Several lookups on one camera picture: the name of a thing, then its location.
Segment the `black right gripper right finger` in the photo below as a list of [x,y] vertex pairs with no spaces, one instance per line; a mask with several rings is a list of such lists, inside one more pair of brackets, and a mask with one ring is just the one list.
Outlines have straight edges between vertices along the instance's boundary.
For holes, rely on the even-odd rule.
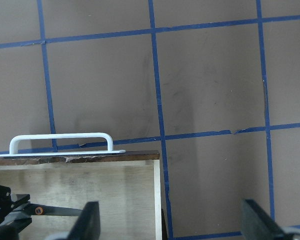
[[253,199],[243,199],[241,210],[241,234],[245,240],[287,238],[283,229]]

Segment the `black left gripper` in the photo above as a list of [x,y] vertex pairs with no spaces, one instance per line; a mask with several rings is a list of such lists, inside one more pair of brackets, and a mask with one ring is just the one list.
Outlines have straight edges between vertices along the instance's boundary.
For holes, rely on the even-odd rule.
[[4,223],[9,214],[29,200],[29,194],[11,194],[9,187],[0,185],[0,240],[18,240],[19,233],[32,223],[28,216]]

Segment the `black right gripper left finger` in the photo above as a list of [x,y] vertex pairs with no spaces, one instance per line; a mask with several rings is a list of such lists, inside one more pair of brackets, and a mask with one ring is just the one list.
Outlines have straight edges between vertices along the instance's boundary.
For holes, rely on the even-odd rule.
[[101,235],[98,201],[87,202],[69,233],[70,240],[98,240]]

